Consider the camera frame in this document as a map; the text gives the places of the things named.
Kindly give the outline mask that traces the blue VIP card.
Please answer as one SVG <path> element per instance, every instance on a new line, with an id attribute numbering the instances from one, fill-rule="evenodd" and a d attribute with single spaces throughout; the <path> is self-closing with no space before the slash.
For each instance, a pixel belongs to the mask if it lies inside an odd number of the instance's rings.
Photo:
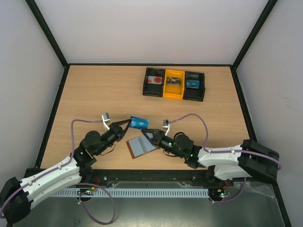
<path id="1" fill-rule="evenodd" d="M 133 129 L 139 129 L 139 130 L 147 129 L 149 126 L 149 120 L 147 119 L 131 116 L 130 120 L 131 120 L 130 128 Z"/>

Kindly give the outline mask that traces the brown leather card holder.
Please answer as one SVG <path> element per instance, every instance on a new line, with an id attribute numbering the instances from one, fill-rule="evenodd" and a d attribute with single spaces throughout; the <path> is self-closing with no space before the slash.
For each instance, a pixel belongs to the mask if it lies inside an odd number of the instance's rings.
<path id="1" fill-rule="evenodd" d="M 157 149 L 144 135 L 131 139 L 127 141 L 126 144 L 132 159 L 138 158 Z"/>

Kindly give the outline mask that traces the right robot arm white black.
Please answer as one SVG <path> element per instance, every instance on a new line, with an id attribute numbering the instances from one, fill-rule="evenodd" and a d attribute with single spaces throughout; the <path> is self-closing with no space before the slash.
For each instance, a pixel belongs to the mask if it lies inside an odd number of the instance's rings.
<path id="1" fill-rule="evenodd" d="M 209 167 L 206 179 L 211 185 L 232 179 L 250 177 L 274 184 L 280 169 L 279 154 L 253 140 L 229 148 L 197 146 L 183 132 L 173 138 L 160 129 L 142 129 L 142 134 L 155 147 L 184 159 L 190 168 Z"/>

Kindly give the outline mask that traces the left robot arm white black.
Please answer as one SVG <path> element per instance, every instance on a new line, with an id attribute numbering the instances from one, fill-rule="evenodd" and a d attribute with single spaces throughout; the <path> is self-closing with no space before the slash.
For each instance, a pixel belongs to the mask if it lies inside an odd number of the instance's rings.
<path id="1" fill-rule="evenodd" d="M 119 142 L 130 124 L 127 119 L 111 123 L 103 134 L 90 131 L 77 148 L 72 147 L 70 155 L 54 166 L 21 180 L 8 179 L 0 192 L 1 219 L 15 224 L 51 195 L 77 184 L 90 186 L 95 157 Z"/>

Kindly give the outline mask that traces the dark black card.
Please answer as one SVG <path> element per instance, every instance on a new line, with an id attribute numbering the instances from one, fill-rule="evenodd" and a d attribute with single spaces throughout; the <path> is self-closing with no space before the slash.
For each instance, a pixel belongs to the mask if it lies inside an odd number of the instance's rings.
<path id="1" fill-rule="evenodd" d="M 169 86 L 181 86 L 181 78 L 167 77 L 166 84 Z"/>

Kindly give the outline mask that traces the blue card in bin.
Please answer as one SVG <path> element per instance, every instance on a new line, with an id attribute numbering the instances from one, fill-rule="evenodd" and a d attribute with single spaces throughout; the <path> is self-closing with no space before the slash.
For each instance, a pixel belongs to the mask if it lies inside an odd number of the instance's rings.
<path id="1" fill-rule="evenodd" d="M 188 79 L 186 81 L 186 87 L 187 88 L 199 89 L 200 88 L 200 81 L 199 80 Z"/>

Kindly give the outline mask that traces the yellow middle bin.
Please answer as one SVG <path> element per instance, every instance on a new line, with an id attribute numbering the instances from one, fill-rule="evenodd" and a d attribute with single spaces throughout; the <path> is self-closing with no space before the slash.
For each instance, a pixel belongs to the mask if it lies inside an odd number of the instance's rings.
<path id="1" fill-rule="evenodd" d="M 165 70 L 163 97 L 183 99 L 185 90 L 184 70 Z"/>

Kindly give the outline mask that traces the left black bin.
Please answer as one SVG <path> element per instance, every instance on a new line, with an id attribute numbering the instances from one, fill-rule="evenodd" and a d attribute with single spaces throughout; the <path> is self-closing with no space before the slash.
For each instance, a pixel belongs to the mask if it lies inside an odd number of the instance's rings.
<path id="1" fill-rule="evenodd" d="M 143 95 L 163 96 L 165 69 L 146 68 L 143 81 Z"/>

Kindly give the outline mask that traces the black bin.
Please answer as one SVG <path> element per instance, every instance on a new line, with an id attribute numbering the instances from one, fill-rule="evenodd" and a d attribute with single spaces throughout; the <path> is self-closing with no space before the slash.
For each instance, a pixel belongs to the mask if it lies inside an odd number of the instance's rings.
<path id="1" fill-rule="evenodd" d="M 205 96 L 205 74 L 185 71 L 184 100 L 203 102 Z"/>
<path id="2" fill-rule="evenodd" d="M 163 96 L 165 69 L 146 68 L 143 81 L 143 95 Z"/>

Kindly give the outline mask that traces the right black bin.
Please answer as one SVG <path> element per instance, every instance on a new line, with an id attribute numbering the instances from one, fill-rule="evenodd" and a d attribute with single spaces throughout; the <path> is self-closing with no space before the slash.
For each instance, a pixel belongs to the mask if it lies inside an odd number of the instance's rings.
<path id="1" fill-rule="evenodd" d="M 205 96 L 205 74 L 185 71 L 184 100 L 203 102 Z"/>

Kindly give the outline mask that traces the left controller board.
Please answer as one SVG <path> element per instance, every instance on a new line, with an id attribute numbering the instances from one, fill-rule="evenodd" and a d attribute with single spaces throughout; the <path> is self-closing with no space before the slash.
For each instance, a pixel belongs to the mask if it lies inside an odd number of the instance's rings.
<path id="1" fill-rule="evenodd" d="M 98 191 L 98 189 L 96 187 L 81 188 L 78 190 L 77 195 L 93 196 L 97 191 Z"/>

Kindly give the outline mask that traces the controller board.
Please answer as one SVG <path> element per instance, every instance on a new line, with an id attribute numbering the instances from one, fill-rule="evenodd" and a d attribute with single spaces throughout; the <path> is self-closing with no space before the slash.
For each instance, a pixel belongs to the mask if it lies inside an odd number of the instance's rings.
<path id="1" fill-rule="evenodd" d="M 98 191 L 98 189 L 96 187 L 81 188 L 78 190 L 77 195 L 93 196 L 97 191 Z"/>
<path id="2" fill-rule="evenodd" d="M 225 189 L 211 189 L 209 191 L 209 196 L 214 201 L 221 201 L 225 197 L 230 197 L 231 192 Z"/>

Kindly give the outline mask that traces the right controller board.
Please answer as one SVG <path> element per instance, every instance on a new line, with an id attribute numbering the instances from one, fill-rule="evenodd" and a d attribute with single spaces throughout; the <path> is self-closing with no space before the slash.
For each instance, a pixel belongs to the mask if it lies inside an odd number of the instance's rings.
<path id="1" fill-rule="evenodd" d="M 209 191 L 209 196 L 214 201 L 221 201 L 225 197 L 230 197 L 231 192 L 225 189 L 211 189 Z"/>

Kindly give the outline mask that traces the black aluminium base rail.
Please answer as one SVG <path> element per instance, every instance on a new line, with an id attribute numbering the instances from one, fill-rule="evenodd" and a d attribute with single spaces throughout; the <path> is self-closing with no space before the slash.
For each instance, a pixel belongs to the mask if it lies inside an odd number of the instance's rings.
<path id="1" fill-rule="evenodd" d="M 233 184 L 234 180 L 243 180 L 244 177 L 228 176 L 226 180 L 221 180 L 214 175 L 214 166 L 207 170 L 101 170 L 87 169 L 78 173 L 70 167 L 57 169 L 49 172 L 40 169 L 25 173 L 25 178 L 31 182 L 55 184 L 62 180 L 70 180 L 76 177 L 77 183 L 98 183 L 107 186 L 110 182 L 177 182 L 189 183 L 191 186 L 202 186 L 207 189 L 223 187 L 226 183 Z"/>

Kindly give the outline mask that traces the black cage frame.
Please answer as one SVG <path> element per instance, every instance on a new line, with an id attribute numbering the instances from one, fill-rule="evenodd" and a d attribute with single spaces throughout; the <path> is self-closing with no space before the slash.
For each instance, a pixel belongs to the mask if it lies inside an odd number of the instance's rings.
<path id="1" fill-rule="evenodd" d="M 71 65 L 74 65 L 74 63 L 68 63 L 67 60 L 65 59 L 55 37 L 53 36 L 53 33 L 51 32 L 47 22 L 45 21 L 45 18 L 43 17 L 43 14 L 41 13 L 37 3 L 34 0 L 27 0 L 26 1 L 29 9 L 31 10 L 33 16 L 35 17 L 37 23 L 41 27 L 45 37 L 47 38 L 49 44 L 51 45 L 52 49 L 54 50 L 55 54 L 57 55 L 57 58 L 59 59 L 60 63 L 62 64 L 64 71 L 62 74 L 62 78 L 58 87 L 58 91 L 54 100 L 54 104 L 52 106 L 52 110 L 50 113 L 50 117 L 46 126 L 46 130 L 42 139 L 41 147 L 39 149 L 39 152 L 37 154 L 36 162 L 33 168 L 27 169 L 27 172 L 30 171 L 38 171 L 40 170 L 40 166 L 42 163 L 43 155 L 45 153 L 45 148 L 46 148 L 46 143 L 49 139 L 50 131 L 53 126 L 54 122 L 54 117 L 56 115 L 59 101 L 62 96 L 62 91 L 65 85 L 65 81 L 67 78 L 67 73 L 70 69 Z M 276 0 L 269 0 L 267 1 L 264 9 L 262 10 L 260 16 L 258 17 L 252 31 L 250 32 L 248 38 L 246 39 L 243 47 L 241 48 L 236 60 L 234 61 L 233 64 L 184 64 L 184 63 L 152 63 L 152 66 L 206 66 L 206 67 L 230 67 L 231 72 L 232 72 L 232 78 L 234 81 L 234 85 L 237 91 L 238 99 L 241 105 L 242 113 L 244 116 L 244 120 L 246 123 L 246 127 L 249 133 L 249 136 L 251 139 L 256 140 L 256 134 L 252 125 L 252 120 L 251 120 L 251 115 L 248 111 L 247 103 L 244 98 L 243 90 L 240 85 L 239 77 L 237 74 L 236 69 L 240 65 L 241 61 L 243 60 L 244 56 L 248 52 L 249 48 L 251 47 L 253 41 L 257 37 L 259 31 L 261 30 L 262 26 L 266 22 L 266 19 L 269 17 L 270 13 L 274 9 L 274 6 L 276 5 L 277 1 Z"/>

